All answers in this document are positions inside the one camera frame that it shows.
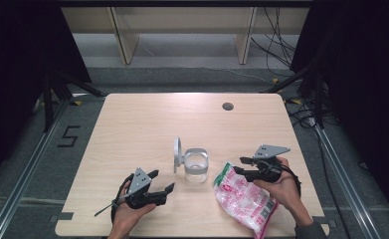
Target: sleeve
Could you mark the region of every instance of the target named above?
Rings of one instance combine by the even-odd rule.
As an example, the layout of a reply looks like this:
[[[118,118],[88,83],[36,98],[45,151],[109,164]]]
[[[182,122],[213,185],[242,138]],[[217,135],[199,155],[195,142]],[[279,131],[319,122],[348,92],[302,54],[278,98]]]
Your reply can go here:
[[[296,227],[295,235],[297,239],[325,239],[327,236],[325,235],[323,228],[318,222],[313,222],[309,226],[304,227]]]

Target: hand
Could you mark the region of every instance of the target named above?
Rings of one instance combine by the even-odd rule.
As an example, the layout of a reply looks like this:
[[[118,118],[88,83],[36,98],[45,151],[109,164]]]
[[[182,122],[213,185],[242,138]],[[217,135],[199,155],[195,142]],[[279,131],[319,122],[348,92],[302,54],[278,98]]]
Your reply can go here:
[[[278,160],[282,165],[290,167],[286,158],[278,157]],[[292,214],[298,226],[312,224],[312,220],[300,200],[293,176],[290,173],[283,171],[281,178],[275,183],[254,180],[254,184],[267,190],[271,197],[283,205]]]
[[[129,183],[128,181],[123,187],[121,195],[125,193],[125,189],[129,186]],[[156,204],[147,204],[139,209],[132,209],[125,202],[120,203],[116,208],[112,230],[107,238],[123,239],[128,237],[129,232],[138,223],[138,220],[154,208],[156,208]]]

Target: pink plastic bag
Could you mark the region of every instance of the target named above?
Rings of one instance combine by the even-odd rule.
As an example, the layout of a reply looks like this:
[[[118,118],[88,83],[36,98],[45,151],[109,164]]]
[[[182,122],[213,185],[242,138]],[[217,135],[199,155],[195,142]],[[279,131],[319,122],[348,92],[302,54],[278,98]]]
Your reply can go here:
[[[237,174],[229,162],[216,177],[214,190],[223,209],[241,224],[253,229],[255,239],[265,237],[268,222],[278,207],[267,191]]]

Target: floor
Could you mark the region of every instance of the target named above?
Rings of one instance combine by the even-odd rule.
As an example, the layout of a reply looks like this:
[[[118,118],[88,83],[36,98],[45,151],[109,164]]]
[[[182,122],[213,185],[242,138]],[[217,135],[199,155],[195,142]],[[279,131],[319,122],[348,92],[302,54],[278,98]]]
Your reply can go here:
[[[265,49],[271,42],[266,36],[258,35],[253,38]],[[285,76],[292,74],[286,65],[275,57],[268,56],[256,44],[250,47],[247,64],[240,65],[234,39],[230,35],[142,35],[131,64],[126,66],[121,63],[113,35],[79,34],[75,35],[75,39],[93,78],[93,85],[105,92],[256,92],[261,87],[267,87],[267,83],[282,81]],[[297,36],[284,36],[284,39],[295,46]],[[284,56],[282,48],[275,43],[270,50],[278,56]],[[124,74],[132,74],[133,86],[120,77]],[[207,87],[201,88],[192,82],[184,85],[183,81],[188,81],[194,74]],[[170,78],[179,81],[178,88],[169,85],[170,82],[160,85],[160,90],[136,82],[158,83],[169,81]],[[216,79],[224,79],[231,84],[210,84]],[[280,94],[287,100],[296,98],[295,89],[298,84],[300,82],[292,84]],[[72,91],[81,93],[79,89],[72,88]],[[56,221],[102,106],[102,99],[90,96],[76,98],[76,102],[82,104],[68,106],[65,110],[46,151],[42,153],[44,156],[36,163],[36,170],[29,184],[23,188],[23,197],[20,198],[13,217],[4,222],[8,227],[2,232],[3,238],[60,238],[55,234]],[[299,112],[303,106],[303,101],[300,105],[288,101],[287,111],[292,114],[293,128],[326,215],[325,219],[330,225],[328,237],[389,238],[389,204],[371,174],[359,164],[359,154],[342,130],[341,124],[334,116],[326,116],[324,132],[345,168],[358,199],[370,214],[378,234],[376,237],[369,237],[365,228],[360,225],[354,207],[332,169],[333,164],[327,159],[327,153],[324,157],[321,156],[318,137],[314,130],[306,126],[309,121],[303,121],[307,116]],[[76,119],[79,120],[78,128],[69,127],[76,125]],[[0,167],[0,210],[20,179],[29,158],[33,158],[43,127],[43,105],[39,105],[23,131],[23,140],[17,142],[11,151],[11,157]],[[75,146],[58,150],[58,145],[67,143],[63,139],[65,130],[77,131],[79,138]]]

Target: wooden table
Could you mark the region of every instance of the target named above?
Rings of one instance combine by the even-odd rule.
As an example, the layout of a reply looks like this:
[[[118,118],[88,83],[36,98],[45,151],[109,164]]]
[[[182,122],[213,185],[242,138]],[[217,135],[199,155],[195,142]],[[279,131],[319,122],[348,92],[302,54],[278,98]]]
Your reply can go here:
[[[231,111],[222,104],[231,103]],[[209,154],[208,178],[190,184],[183,166],[173,172],[174,139],[182,152],[201,147]],[[279,95],[274,94],[112,94],[103,105],[63,213],[60,236],[106,236],[109,205],[122,181],[137,167],[159,169],[150,192],[175,182],[166,205],[144,216],[132,230],[136,237],[253,237],[253,231],[230,217],[215,199],[213,180],[226,161],[243,166],[260,144],[286,146],[283,156],[302,182],[302,200],[310,215],[323,216],[291,122]],[[271,219],[268,236],[293,236],[294,221],[283,206]]]

